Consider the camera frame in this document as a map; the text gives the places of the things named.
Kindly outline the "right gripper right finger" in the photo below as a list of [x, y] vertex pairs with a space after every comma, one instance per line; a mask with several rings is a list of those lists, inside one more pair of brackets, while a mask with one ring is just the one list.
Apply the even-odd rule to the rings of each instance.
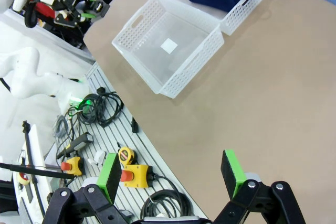
[[245, 175], [234, 150], [223, 150], [220, 170], [230, 201], [214, 223], [244, 223], [251, 212], [266, 223], [305, 223], [290, 185], [277, 181], [271, 186]]

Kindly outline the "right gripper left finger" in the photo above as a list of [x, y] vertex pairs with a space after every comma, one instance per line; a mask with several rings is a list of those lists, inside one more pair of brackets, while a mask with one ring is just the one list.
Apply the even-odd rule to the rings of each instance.
[[121, 174], [118, 155], [108, 154], [96, 183], [75, 192], [68, 187], [54, 191], [42, 223], [82, 223], [87, 217], [100, 223], [127, 223], [114, 205]]

